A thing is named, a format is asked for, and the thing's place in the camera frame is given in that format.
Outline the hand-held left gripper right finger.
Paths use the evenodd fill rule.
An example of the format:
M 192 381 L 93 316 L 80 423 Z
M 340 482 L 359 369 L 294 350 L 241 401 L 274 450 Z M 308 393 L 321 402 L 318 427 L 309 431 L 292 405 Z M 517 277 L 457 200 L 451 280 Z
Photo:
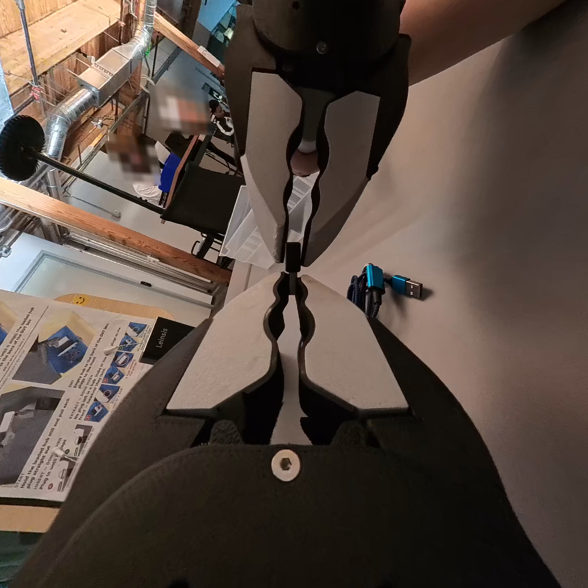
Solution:
M 298 363 L 308 389 L 359 417 L 408 410 L 364 312 L 309 275 L 298 279 L 298 312 Z

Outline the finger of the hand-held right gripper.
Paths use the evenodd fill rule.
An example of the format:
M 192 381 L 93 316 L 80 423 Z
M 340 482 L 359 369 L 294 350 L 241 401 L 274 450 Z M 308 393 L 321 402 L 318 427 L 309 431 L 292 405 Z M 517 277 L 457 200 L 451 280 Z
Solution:
M 269 254 L 283 262 L 292 192 L 292 139 L 300 139 L 303 101 L 278 74 L 252 73 L 244 154 L 240 158 L 254 218 Z
M 368 182 L 368 163 L 380 99 L 355 91 L 331 101 L 318 139 L 320 174 L 312 190 L 302 265 L 312 265 L 345 225 Z

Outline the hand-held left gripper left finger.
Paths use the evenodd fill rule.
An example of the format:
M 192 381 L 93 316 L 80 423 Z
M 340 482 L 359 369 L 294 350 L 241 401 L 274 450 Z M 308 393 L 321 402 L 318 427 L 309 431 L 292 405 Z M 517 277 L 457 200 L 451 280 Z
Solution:
M 212 319 L 167 411 L 218 411 L 275 373 L 282 334 L 282 273 L 232 299 Z

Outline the black usb hub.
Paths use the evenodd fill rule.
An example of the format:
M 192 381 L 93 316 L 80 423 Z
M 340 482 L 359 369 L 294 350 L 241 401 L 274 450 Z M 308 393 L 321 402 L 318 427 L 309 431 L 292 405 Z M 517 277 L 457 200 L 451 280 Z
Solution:
M 148 365 L 156 364 L 194 329 L 195 327 L 193 326 L 158 317 L 146 341 L 139 362 Z

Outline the clear plastic storage box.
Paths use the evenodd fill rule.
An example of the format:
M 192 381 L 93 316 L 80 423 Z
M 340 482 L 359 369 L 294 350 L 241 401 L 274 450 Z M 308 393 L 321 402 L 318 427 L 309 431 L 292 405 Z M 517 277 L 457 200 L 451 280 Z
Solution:
M 314 173 L 293 179 L 288 201 L 290 242 L 302 241 L 305 224 L 312 211 L 311 192 L 317 178 L 318 173 Z M 239 189 L 220 254 L 263 269 L 275 264 L 261 237 L 245 186 Z

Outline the person's right forearm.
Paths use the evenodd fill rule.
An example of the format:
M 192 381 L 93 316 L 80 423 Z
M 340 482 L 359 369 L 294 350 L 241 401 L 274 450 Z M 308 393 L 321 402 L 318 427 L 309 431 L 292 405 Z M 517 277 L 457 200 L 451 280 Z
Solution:
M 409 86 L 418 84 L 557 8 L 563 1 L 406 1 L 400 32 L 411 39 Z

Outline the person's right hand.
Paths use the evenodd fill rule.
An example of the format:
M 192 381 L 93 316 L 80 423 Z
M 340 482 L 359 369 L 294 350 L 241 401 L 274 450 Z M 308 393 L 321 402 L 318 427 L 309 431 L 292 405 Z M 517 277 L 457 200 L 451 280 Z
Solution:
M 318 151 L 311 152 L 297 149 L 291 159 L 290 167 L 293 175 L 298 177 L 308 177 L 320 171 L 318 164 Z

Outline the black panel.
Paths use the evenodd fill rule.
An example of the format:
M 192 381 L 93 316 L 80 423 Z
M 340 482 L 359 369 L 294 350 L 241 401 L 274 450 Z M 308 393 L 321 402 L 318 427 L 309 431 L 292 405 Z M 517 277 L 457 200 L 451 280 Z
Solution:
M 244 184 L 244 179 L 238 175 L 223 174 L 190 163 L 160 218 L 200 233 L 224 236 Z

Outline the instruction poster board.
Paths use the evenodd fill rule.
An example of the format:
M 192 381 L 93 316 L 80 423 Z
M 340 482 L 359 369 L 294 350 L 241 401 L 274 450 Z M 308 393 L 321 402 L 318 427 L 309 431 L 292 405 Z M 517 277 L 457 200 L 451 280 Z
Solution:
M 1 532 L 44 533 L 129 390 L 154 306 L 1 290 Z

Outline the silver ventilation duct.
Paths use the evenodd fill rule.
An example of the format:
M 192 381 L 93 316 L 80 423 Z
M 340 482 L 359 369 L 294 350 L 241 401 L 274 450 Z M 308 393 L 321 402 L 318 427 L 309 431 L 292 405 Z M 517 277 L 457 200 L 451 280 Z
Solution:
M 157 1 L 139 1 L 133 37 L 114 47 L 87 68 L 77 81 L 78 90 L 63 99 L 48 115 L 45 150 L 60 159 L 70 127 L 90 108 L 103 106 L 130 79 L 150 46 Z

